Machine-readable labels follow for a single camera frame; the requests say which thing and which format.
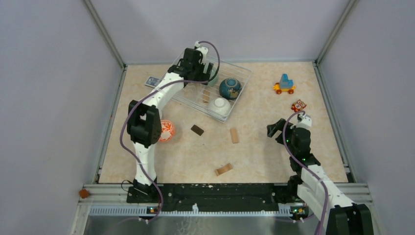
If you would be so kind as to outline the light wooden block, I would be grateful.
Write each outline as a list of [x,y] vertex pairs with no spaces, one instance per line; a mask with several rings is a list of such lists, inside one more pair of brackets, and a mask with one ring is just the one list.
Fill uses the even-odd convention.
[[233,144],[239,143],[239,136],[236,128],[230,129],[231,141]]

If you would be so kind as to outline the white ceramic bowl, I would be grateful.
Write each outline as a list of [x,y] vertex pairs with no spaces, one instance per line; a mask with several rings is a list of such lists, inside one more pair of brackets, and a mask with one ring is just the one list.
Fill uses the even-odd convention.
[[226,117],[231,110],[231,104],[227,99],[218,97],[209,102],[207,110],[217,117]]

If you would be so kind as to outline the notched wooden block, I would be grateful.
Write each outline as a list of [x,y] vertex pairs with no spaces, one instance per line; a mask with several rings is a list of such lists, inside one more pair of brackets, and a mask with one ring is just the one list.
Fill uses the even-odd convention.
[[215,169],[214,172],[215,172],[215,175],[216,176],[219,176],[219,175],[222,175],[222,174],[224,174],[224,173],[226,173],[226,172],[228,172],[228,171],[230,171],[232,169],[233,169],[232,164],[231,163],[228,163],[228,164],[224,165],[223,167],[220,167],[220,168]]

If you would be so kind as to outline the wooden block in rack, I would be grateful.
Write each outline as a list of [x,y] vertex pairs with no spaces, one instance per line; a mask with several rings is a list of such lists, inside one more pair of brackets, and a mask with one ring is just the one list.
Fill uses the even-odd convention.
[[210,102],[210,91],[209,90],[203,90],[202,101],[204,103],[209,103]]

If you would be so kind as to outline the light green ceramic bowl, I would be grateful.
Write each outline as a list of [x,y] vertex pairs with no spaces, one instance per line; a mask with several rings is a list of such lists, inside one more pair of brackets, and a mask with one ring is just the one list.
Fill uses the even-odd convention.
[[217,81],[218,81],[218,68],[217,67],[213,67],[212,68],[212,71],[211,71],[211,74],[210,74],[210,79],[209,79],[209,81],[208,81],[208,84],[207,84],[207,86],[208,87],[213,87],[213,86],[215,86],[215,84],[217,83]]

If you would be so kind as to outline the dark teal patterned bowl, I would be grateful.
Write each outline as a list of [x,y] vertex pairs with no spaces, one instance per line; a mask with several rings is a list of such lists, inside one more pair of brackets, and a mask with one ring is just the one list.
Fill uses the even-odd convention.
[[241,92],[242,84],[235,78],[226,78],[219,85],[219,94],[228,100],[236,100]]

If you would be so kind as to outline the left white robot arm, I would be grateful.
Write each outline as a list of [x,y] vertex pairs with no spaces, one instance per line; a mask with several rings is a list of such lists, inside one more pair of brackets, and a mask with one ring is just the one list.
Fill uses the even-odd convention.
[[162,133],[161,112],[170,99],[188,83],[207,84],[213,63],[207,62],[208,48],[186,48],[178,63],[173,64],[160,83],[140,101],[132,100],[123,125],[133,142],[133,157],[137,170],[133,191],[144,202],[152,202],[157,196],[155,188],[155,147]]

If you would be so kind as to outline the small orange block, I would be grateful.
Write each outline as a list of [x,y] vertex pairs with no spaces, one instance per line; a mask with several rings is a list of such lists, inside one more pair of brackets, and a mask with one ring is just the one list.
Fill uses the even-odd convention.
[[86,199],[90,196],[90,193],[87,189],[81,189],[79,191],[79,196],[80,196],[81,199]]

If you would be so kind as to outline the dark brown block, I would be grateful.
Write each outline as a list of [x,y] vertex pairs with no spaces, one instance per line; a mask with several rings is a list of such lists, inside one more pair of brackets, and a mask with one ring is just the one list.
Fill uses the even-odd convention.
[[197,125],[193,125],[192,127],[191,127],[191,131],[193,131],[195,134],[197,134],[198,136],[201,136],[205,131],[202,129],[202,128],[200,128],[199,126],[197,126]]

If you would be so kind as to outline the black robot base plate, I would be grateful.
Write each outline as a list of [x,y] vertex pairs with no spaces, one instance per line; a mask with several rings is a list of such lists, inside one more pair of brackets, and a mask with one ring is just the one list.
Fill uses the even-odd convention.
[[284,205],[302,205],[286,184],[159,184],[128,188],[127,203],[160,205],[162,212],[184,212],[197,205],[201,212],[273,212]]

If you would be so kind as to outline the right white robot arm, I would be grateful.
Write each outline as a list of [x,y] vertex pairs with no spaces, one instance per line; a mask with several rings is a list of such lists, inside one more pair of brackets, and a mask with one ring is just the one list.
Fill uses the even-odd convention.
[[347,197],[325,173],[321,163],[311,152],[311,118],[299,116],[292,124],[280,119],[267,125],[267,136],[276,137],[290,155],[295,175],[287,183],[287,196],[294,202],[303,201],[319,220],[318,234],[372,235],[372,216],[365,204],[357,204]]

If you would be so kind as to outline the red owl toy block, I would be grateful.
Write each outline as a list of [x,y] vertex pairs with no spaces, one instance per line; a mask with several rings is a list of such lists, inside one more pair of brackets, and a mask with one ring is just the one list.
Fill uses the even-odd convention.
[[306,106],[307,104],[305,102],[303,102],[301,99],[298,99],[291,105],[291,110],[294,112],[302,111]]

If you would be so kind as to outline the blue yellow toy train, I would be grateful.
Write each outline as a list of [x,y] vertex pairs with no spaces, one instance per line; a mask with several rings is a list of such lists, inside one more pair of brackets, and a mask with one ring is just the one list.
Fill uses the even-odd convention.
[[288,74],[283,73],[279,82],[276,82],[273,86],[273,90],[276,94],[282,94],[287,92],[288,94],[293,94],[296,86],[292,79],[289,79]]

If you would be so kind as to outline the orange patterned white bowl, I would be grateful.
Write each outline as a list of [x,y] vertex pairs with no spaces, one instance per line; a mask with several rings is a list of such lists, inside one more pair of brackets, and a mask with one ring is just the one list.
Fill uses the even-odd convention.
[[175,125],[169,120],[161,120],[161,135],[160,142],[170,141],[175,135]]

